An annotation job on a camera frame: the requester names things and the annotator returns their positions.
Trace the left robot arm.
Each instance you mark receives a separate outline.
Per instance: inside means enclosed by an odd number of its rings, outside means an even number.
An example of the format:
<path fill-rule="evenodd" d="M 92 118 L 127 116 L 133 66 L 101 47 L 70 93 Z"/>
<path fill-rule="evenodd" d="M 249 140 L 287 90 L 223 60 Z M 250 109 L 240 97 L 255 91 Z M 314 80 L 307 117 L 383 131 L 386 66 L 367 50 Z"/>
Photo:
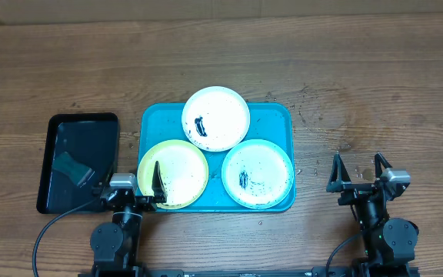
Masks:
<path fill-rule="evenodd" d="M 131 173 L 115 173 L 104 187 L 100 202 L 113 212 L 112 220 L 94 229 L 90 246 L 94 252 L 91 276 L 146 277 L 151 272 L 137 261 L 141 223 L 145 212 L 154 212 L 166 202 L 160 165 L 154 164 L 148 182 L 152 195 L 137 195 L 138 180 Z"/>

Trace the dark green sponge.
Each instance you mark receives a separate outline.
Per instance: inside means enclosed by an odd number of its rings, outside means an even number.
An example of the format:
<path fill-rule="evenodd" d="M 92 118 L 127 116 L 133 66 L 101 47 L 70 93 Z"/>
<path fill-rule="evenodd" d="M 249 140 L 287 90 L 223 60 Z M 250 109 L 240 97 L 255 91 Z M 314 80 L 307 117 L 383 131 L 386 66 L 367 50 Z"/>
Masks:
<path fill-rule="evenodd" d="M 64 174 L 77 187 L 82 187 L 94 175 L 95 171 L 80 162 L 77 162 L 68 152 L 58 155 L 52 169 Z"/>

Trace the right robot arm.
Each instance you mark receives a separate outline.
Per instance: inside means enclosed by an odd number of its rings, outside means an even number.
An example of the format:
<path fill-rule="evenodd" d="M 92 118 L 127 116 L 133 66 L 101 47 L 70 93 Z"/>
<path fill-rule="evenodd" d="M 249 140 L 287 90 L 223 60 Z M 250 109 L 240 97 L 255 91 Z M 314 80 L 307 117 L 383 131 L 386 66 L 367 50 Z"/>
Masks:
<path fill-rule="evenodd" d="M 326 191 L 339 193 L 338 204 L 351 208 L 360 232 L 343 241 L 328 257 L 326 276 L 418 276 L 408 263 L 415 259 L 419 228 L 411 221 L 392 218 L 387 203 L 401 196 L 411 183 L 403 169 L 395 169 L 379 152 L 375 154 L 373 182 L 354 184 L 339 154 L 334 155 Z M 365 257 L 346 269 L 332 268 L 335 255 L 348 243 L 363 239 Z"/>

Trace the white round plate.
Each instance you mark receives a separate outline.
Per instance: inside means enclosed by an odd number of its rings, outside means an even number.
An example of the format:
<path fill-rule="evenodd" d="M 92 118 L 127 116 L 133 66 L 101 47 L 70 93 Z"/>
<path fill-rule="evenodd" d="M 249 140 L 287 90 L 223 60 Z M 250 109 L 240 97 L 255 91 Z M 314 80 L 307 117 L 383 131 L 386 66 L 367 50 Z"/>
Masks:
<path fill-rule="evenodd" d="M 234 90 L 209 86 L 197 91 L 182 109 L 182 128 L 187 139 L 209 152 L 223 152 L 248 134 L 250 111 Z"/>

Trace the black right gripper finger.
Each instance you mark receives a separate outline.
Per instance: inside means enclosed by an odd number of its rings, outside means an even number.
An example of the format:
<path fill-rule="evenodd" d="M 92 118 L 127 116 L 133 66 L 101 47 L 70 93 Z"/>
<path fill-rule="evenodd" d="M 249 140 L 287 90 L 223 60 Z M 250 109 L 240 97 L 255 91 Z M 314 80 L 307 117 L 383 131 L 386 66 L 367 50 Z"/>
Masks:
<path fill-rule="evenodd" d="M 385 169 L 391 168 L 391 164 L 386 160 L 386 158 L 380 152 L 375 154 L 375 177 L 380 178 Z"/>
<path fill-rule="evenodd" d="M 336 153 L 333 158 L 331 167 L 331 175 L 326 186 L 326 192 L 343 192 L 351 186 L 351 179 L 345 168 L 339 153 Z"/>

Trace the yellow-green round plate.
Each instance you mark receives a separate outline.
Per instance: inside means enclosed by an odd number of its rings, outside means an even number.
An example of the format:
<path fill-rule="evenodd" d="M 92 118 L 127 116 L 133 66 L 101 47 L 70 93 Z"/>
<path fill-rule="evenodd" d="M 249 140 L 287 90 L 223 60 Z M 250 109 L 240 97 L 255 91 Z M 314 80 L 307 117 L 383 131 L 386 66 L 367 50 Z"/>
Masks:
<path fill-rule="evenodd" d="M 172 139 L 159 142 L 142 157 L 137 171 L 141 194 L 152 196 L 155 164 L 159 164 L 166 202 L 161 209 L 182 209 L 195 202 L 208 183 L 208 163 L 201 150 L 190 142 Z"/>

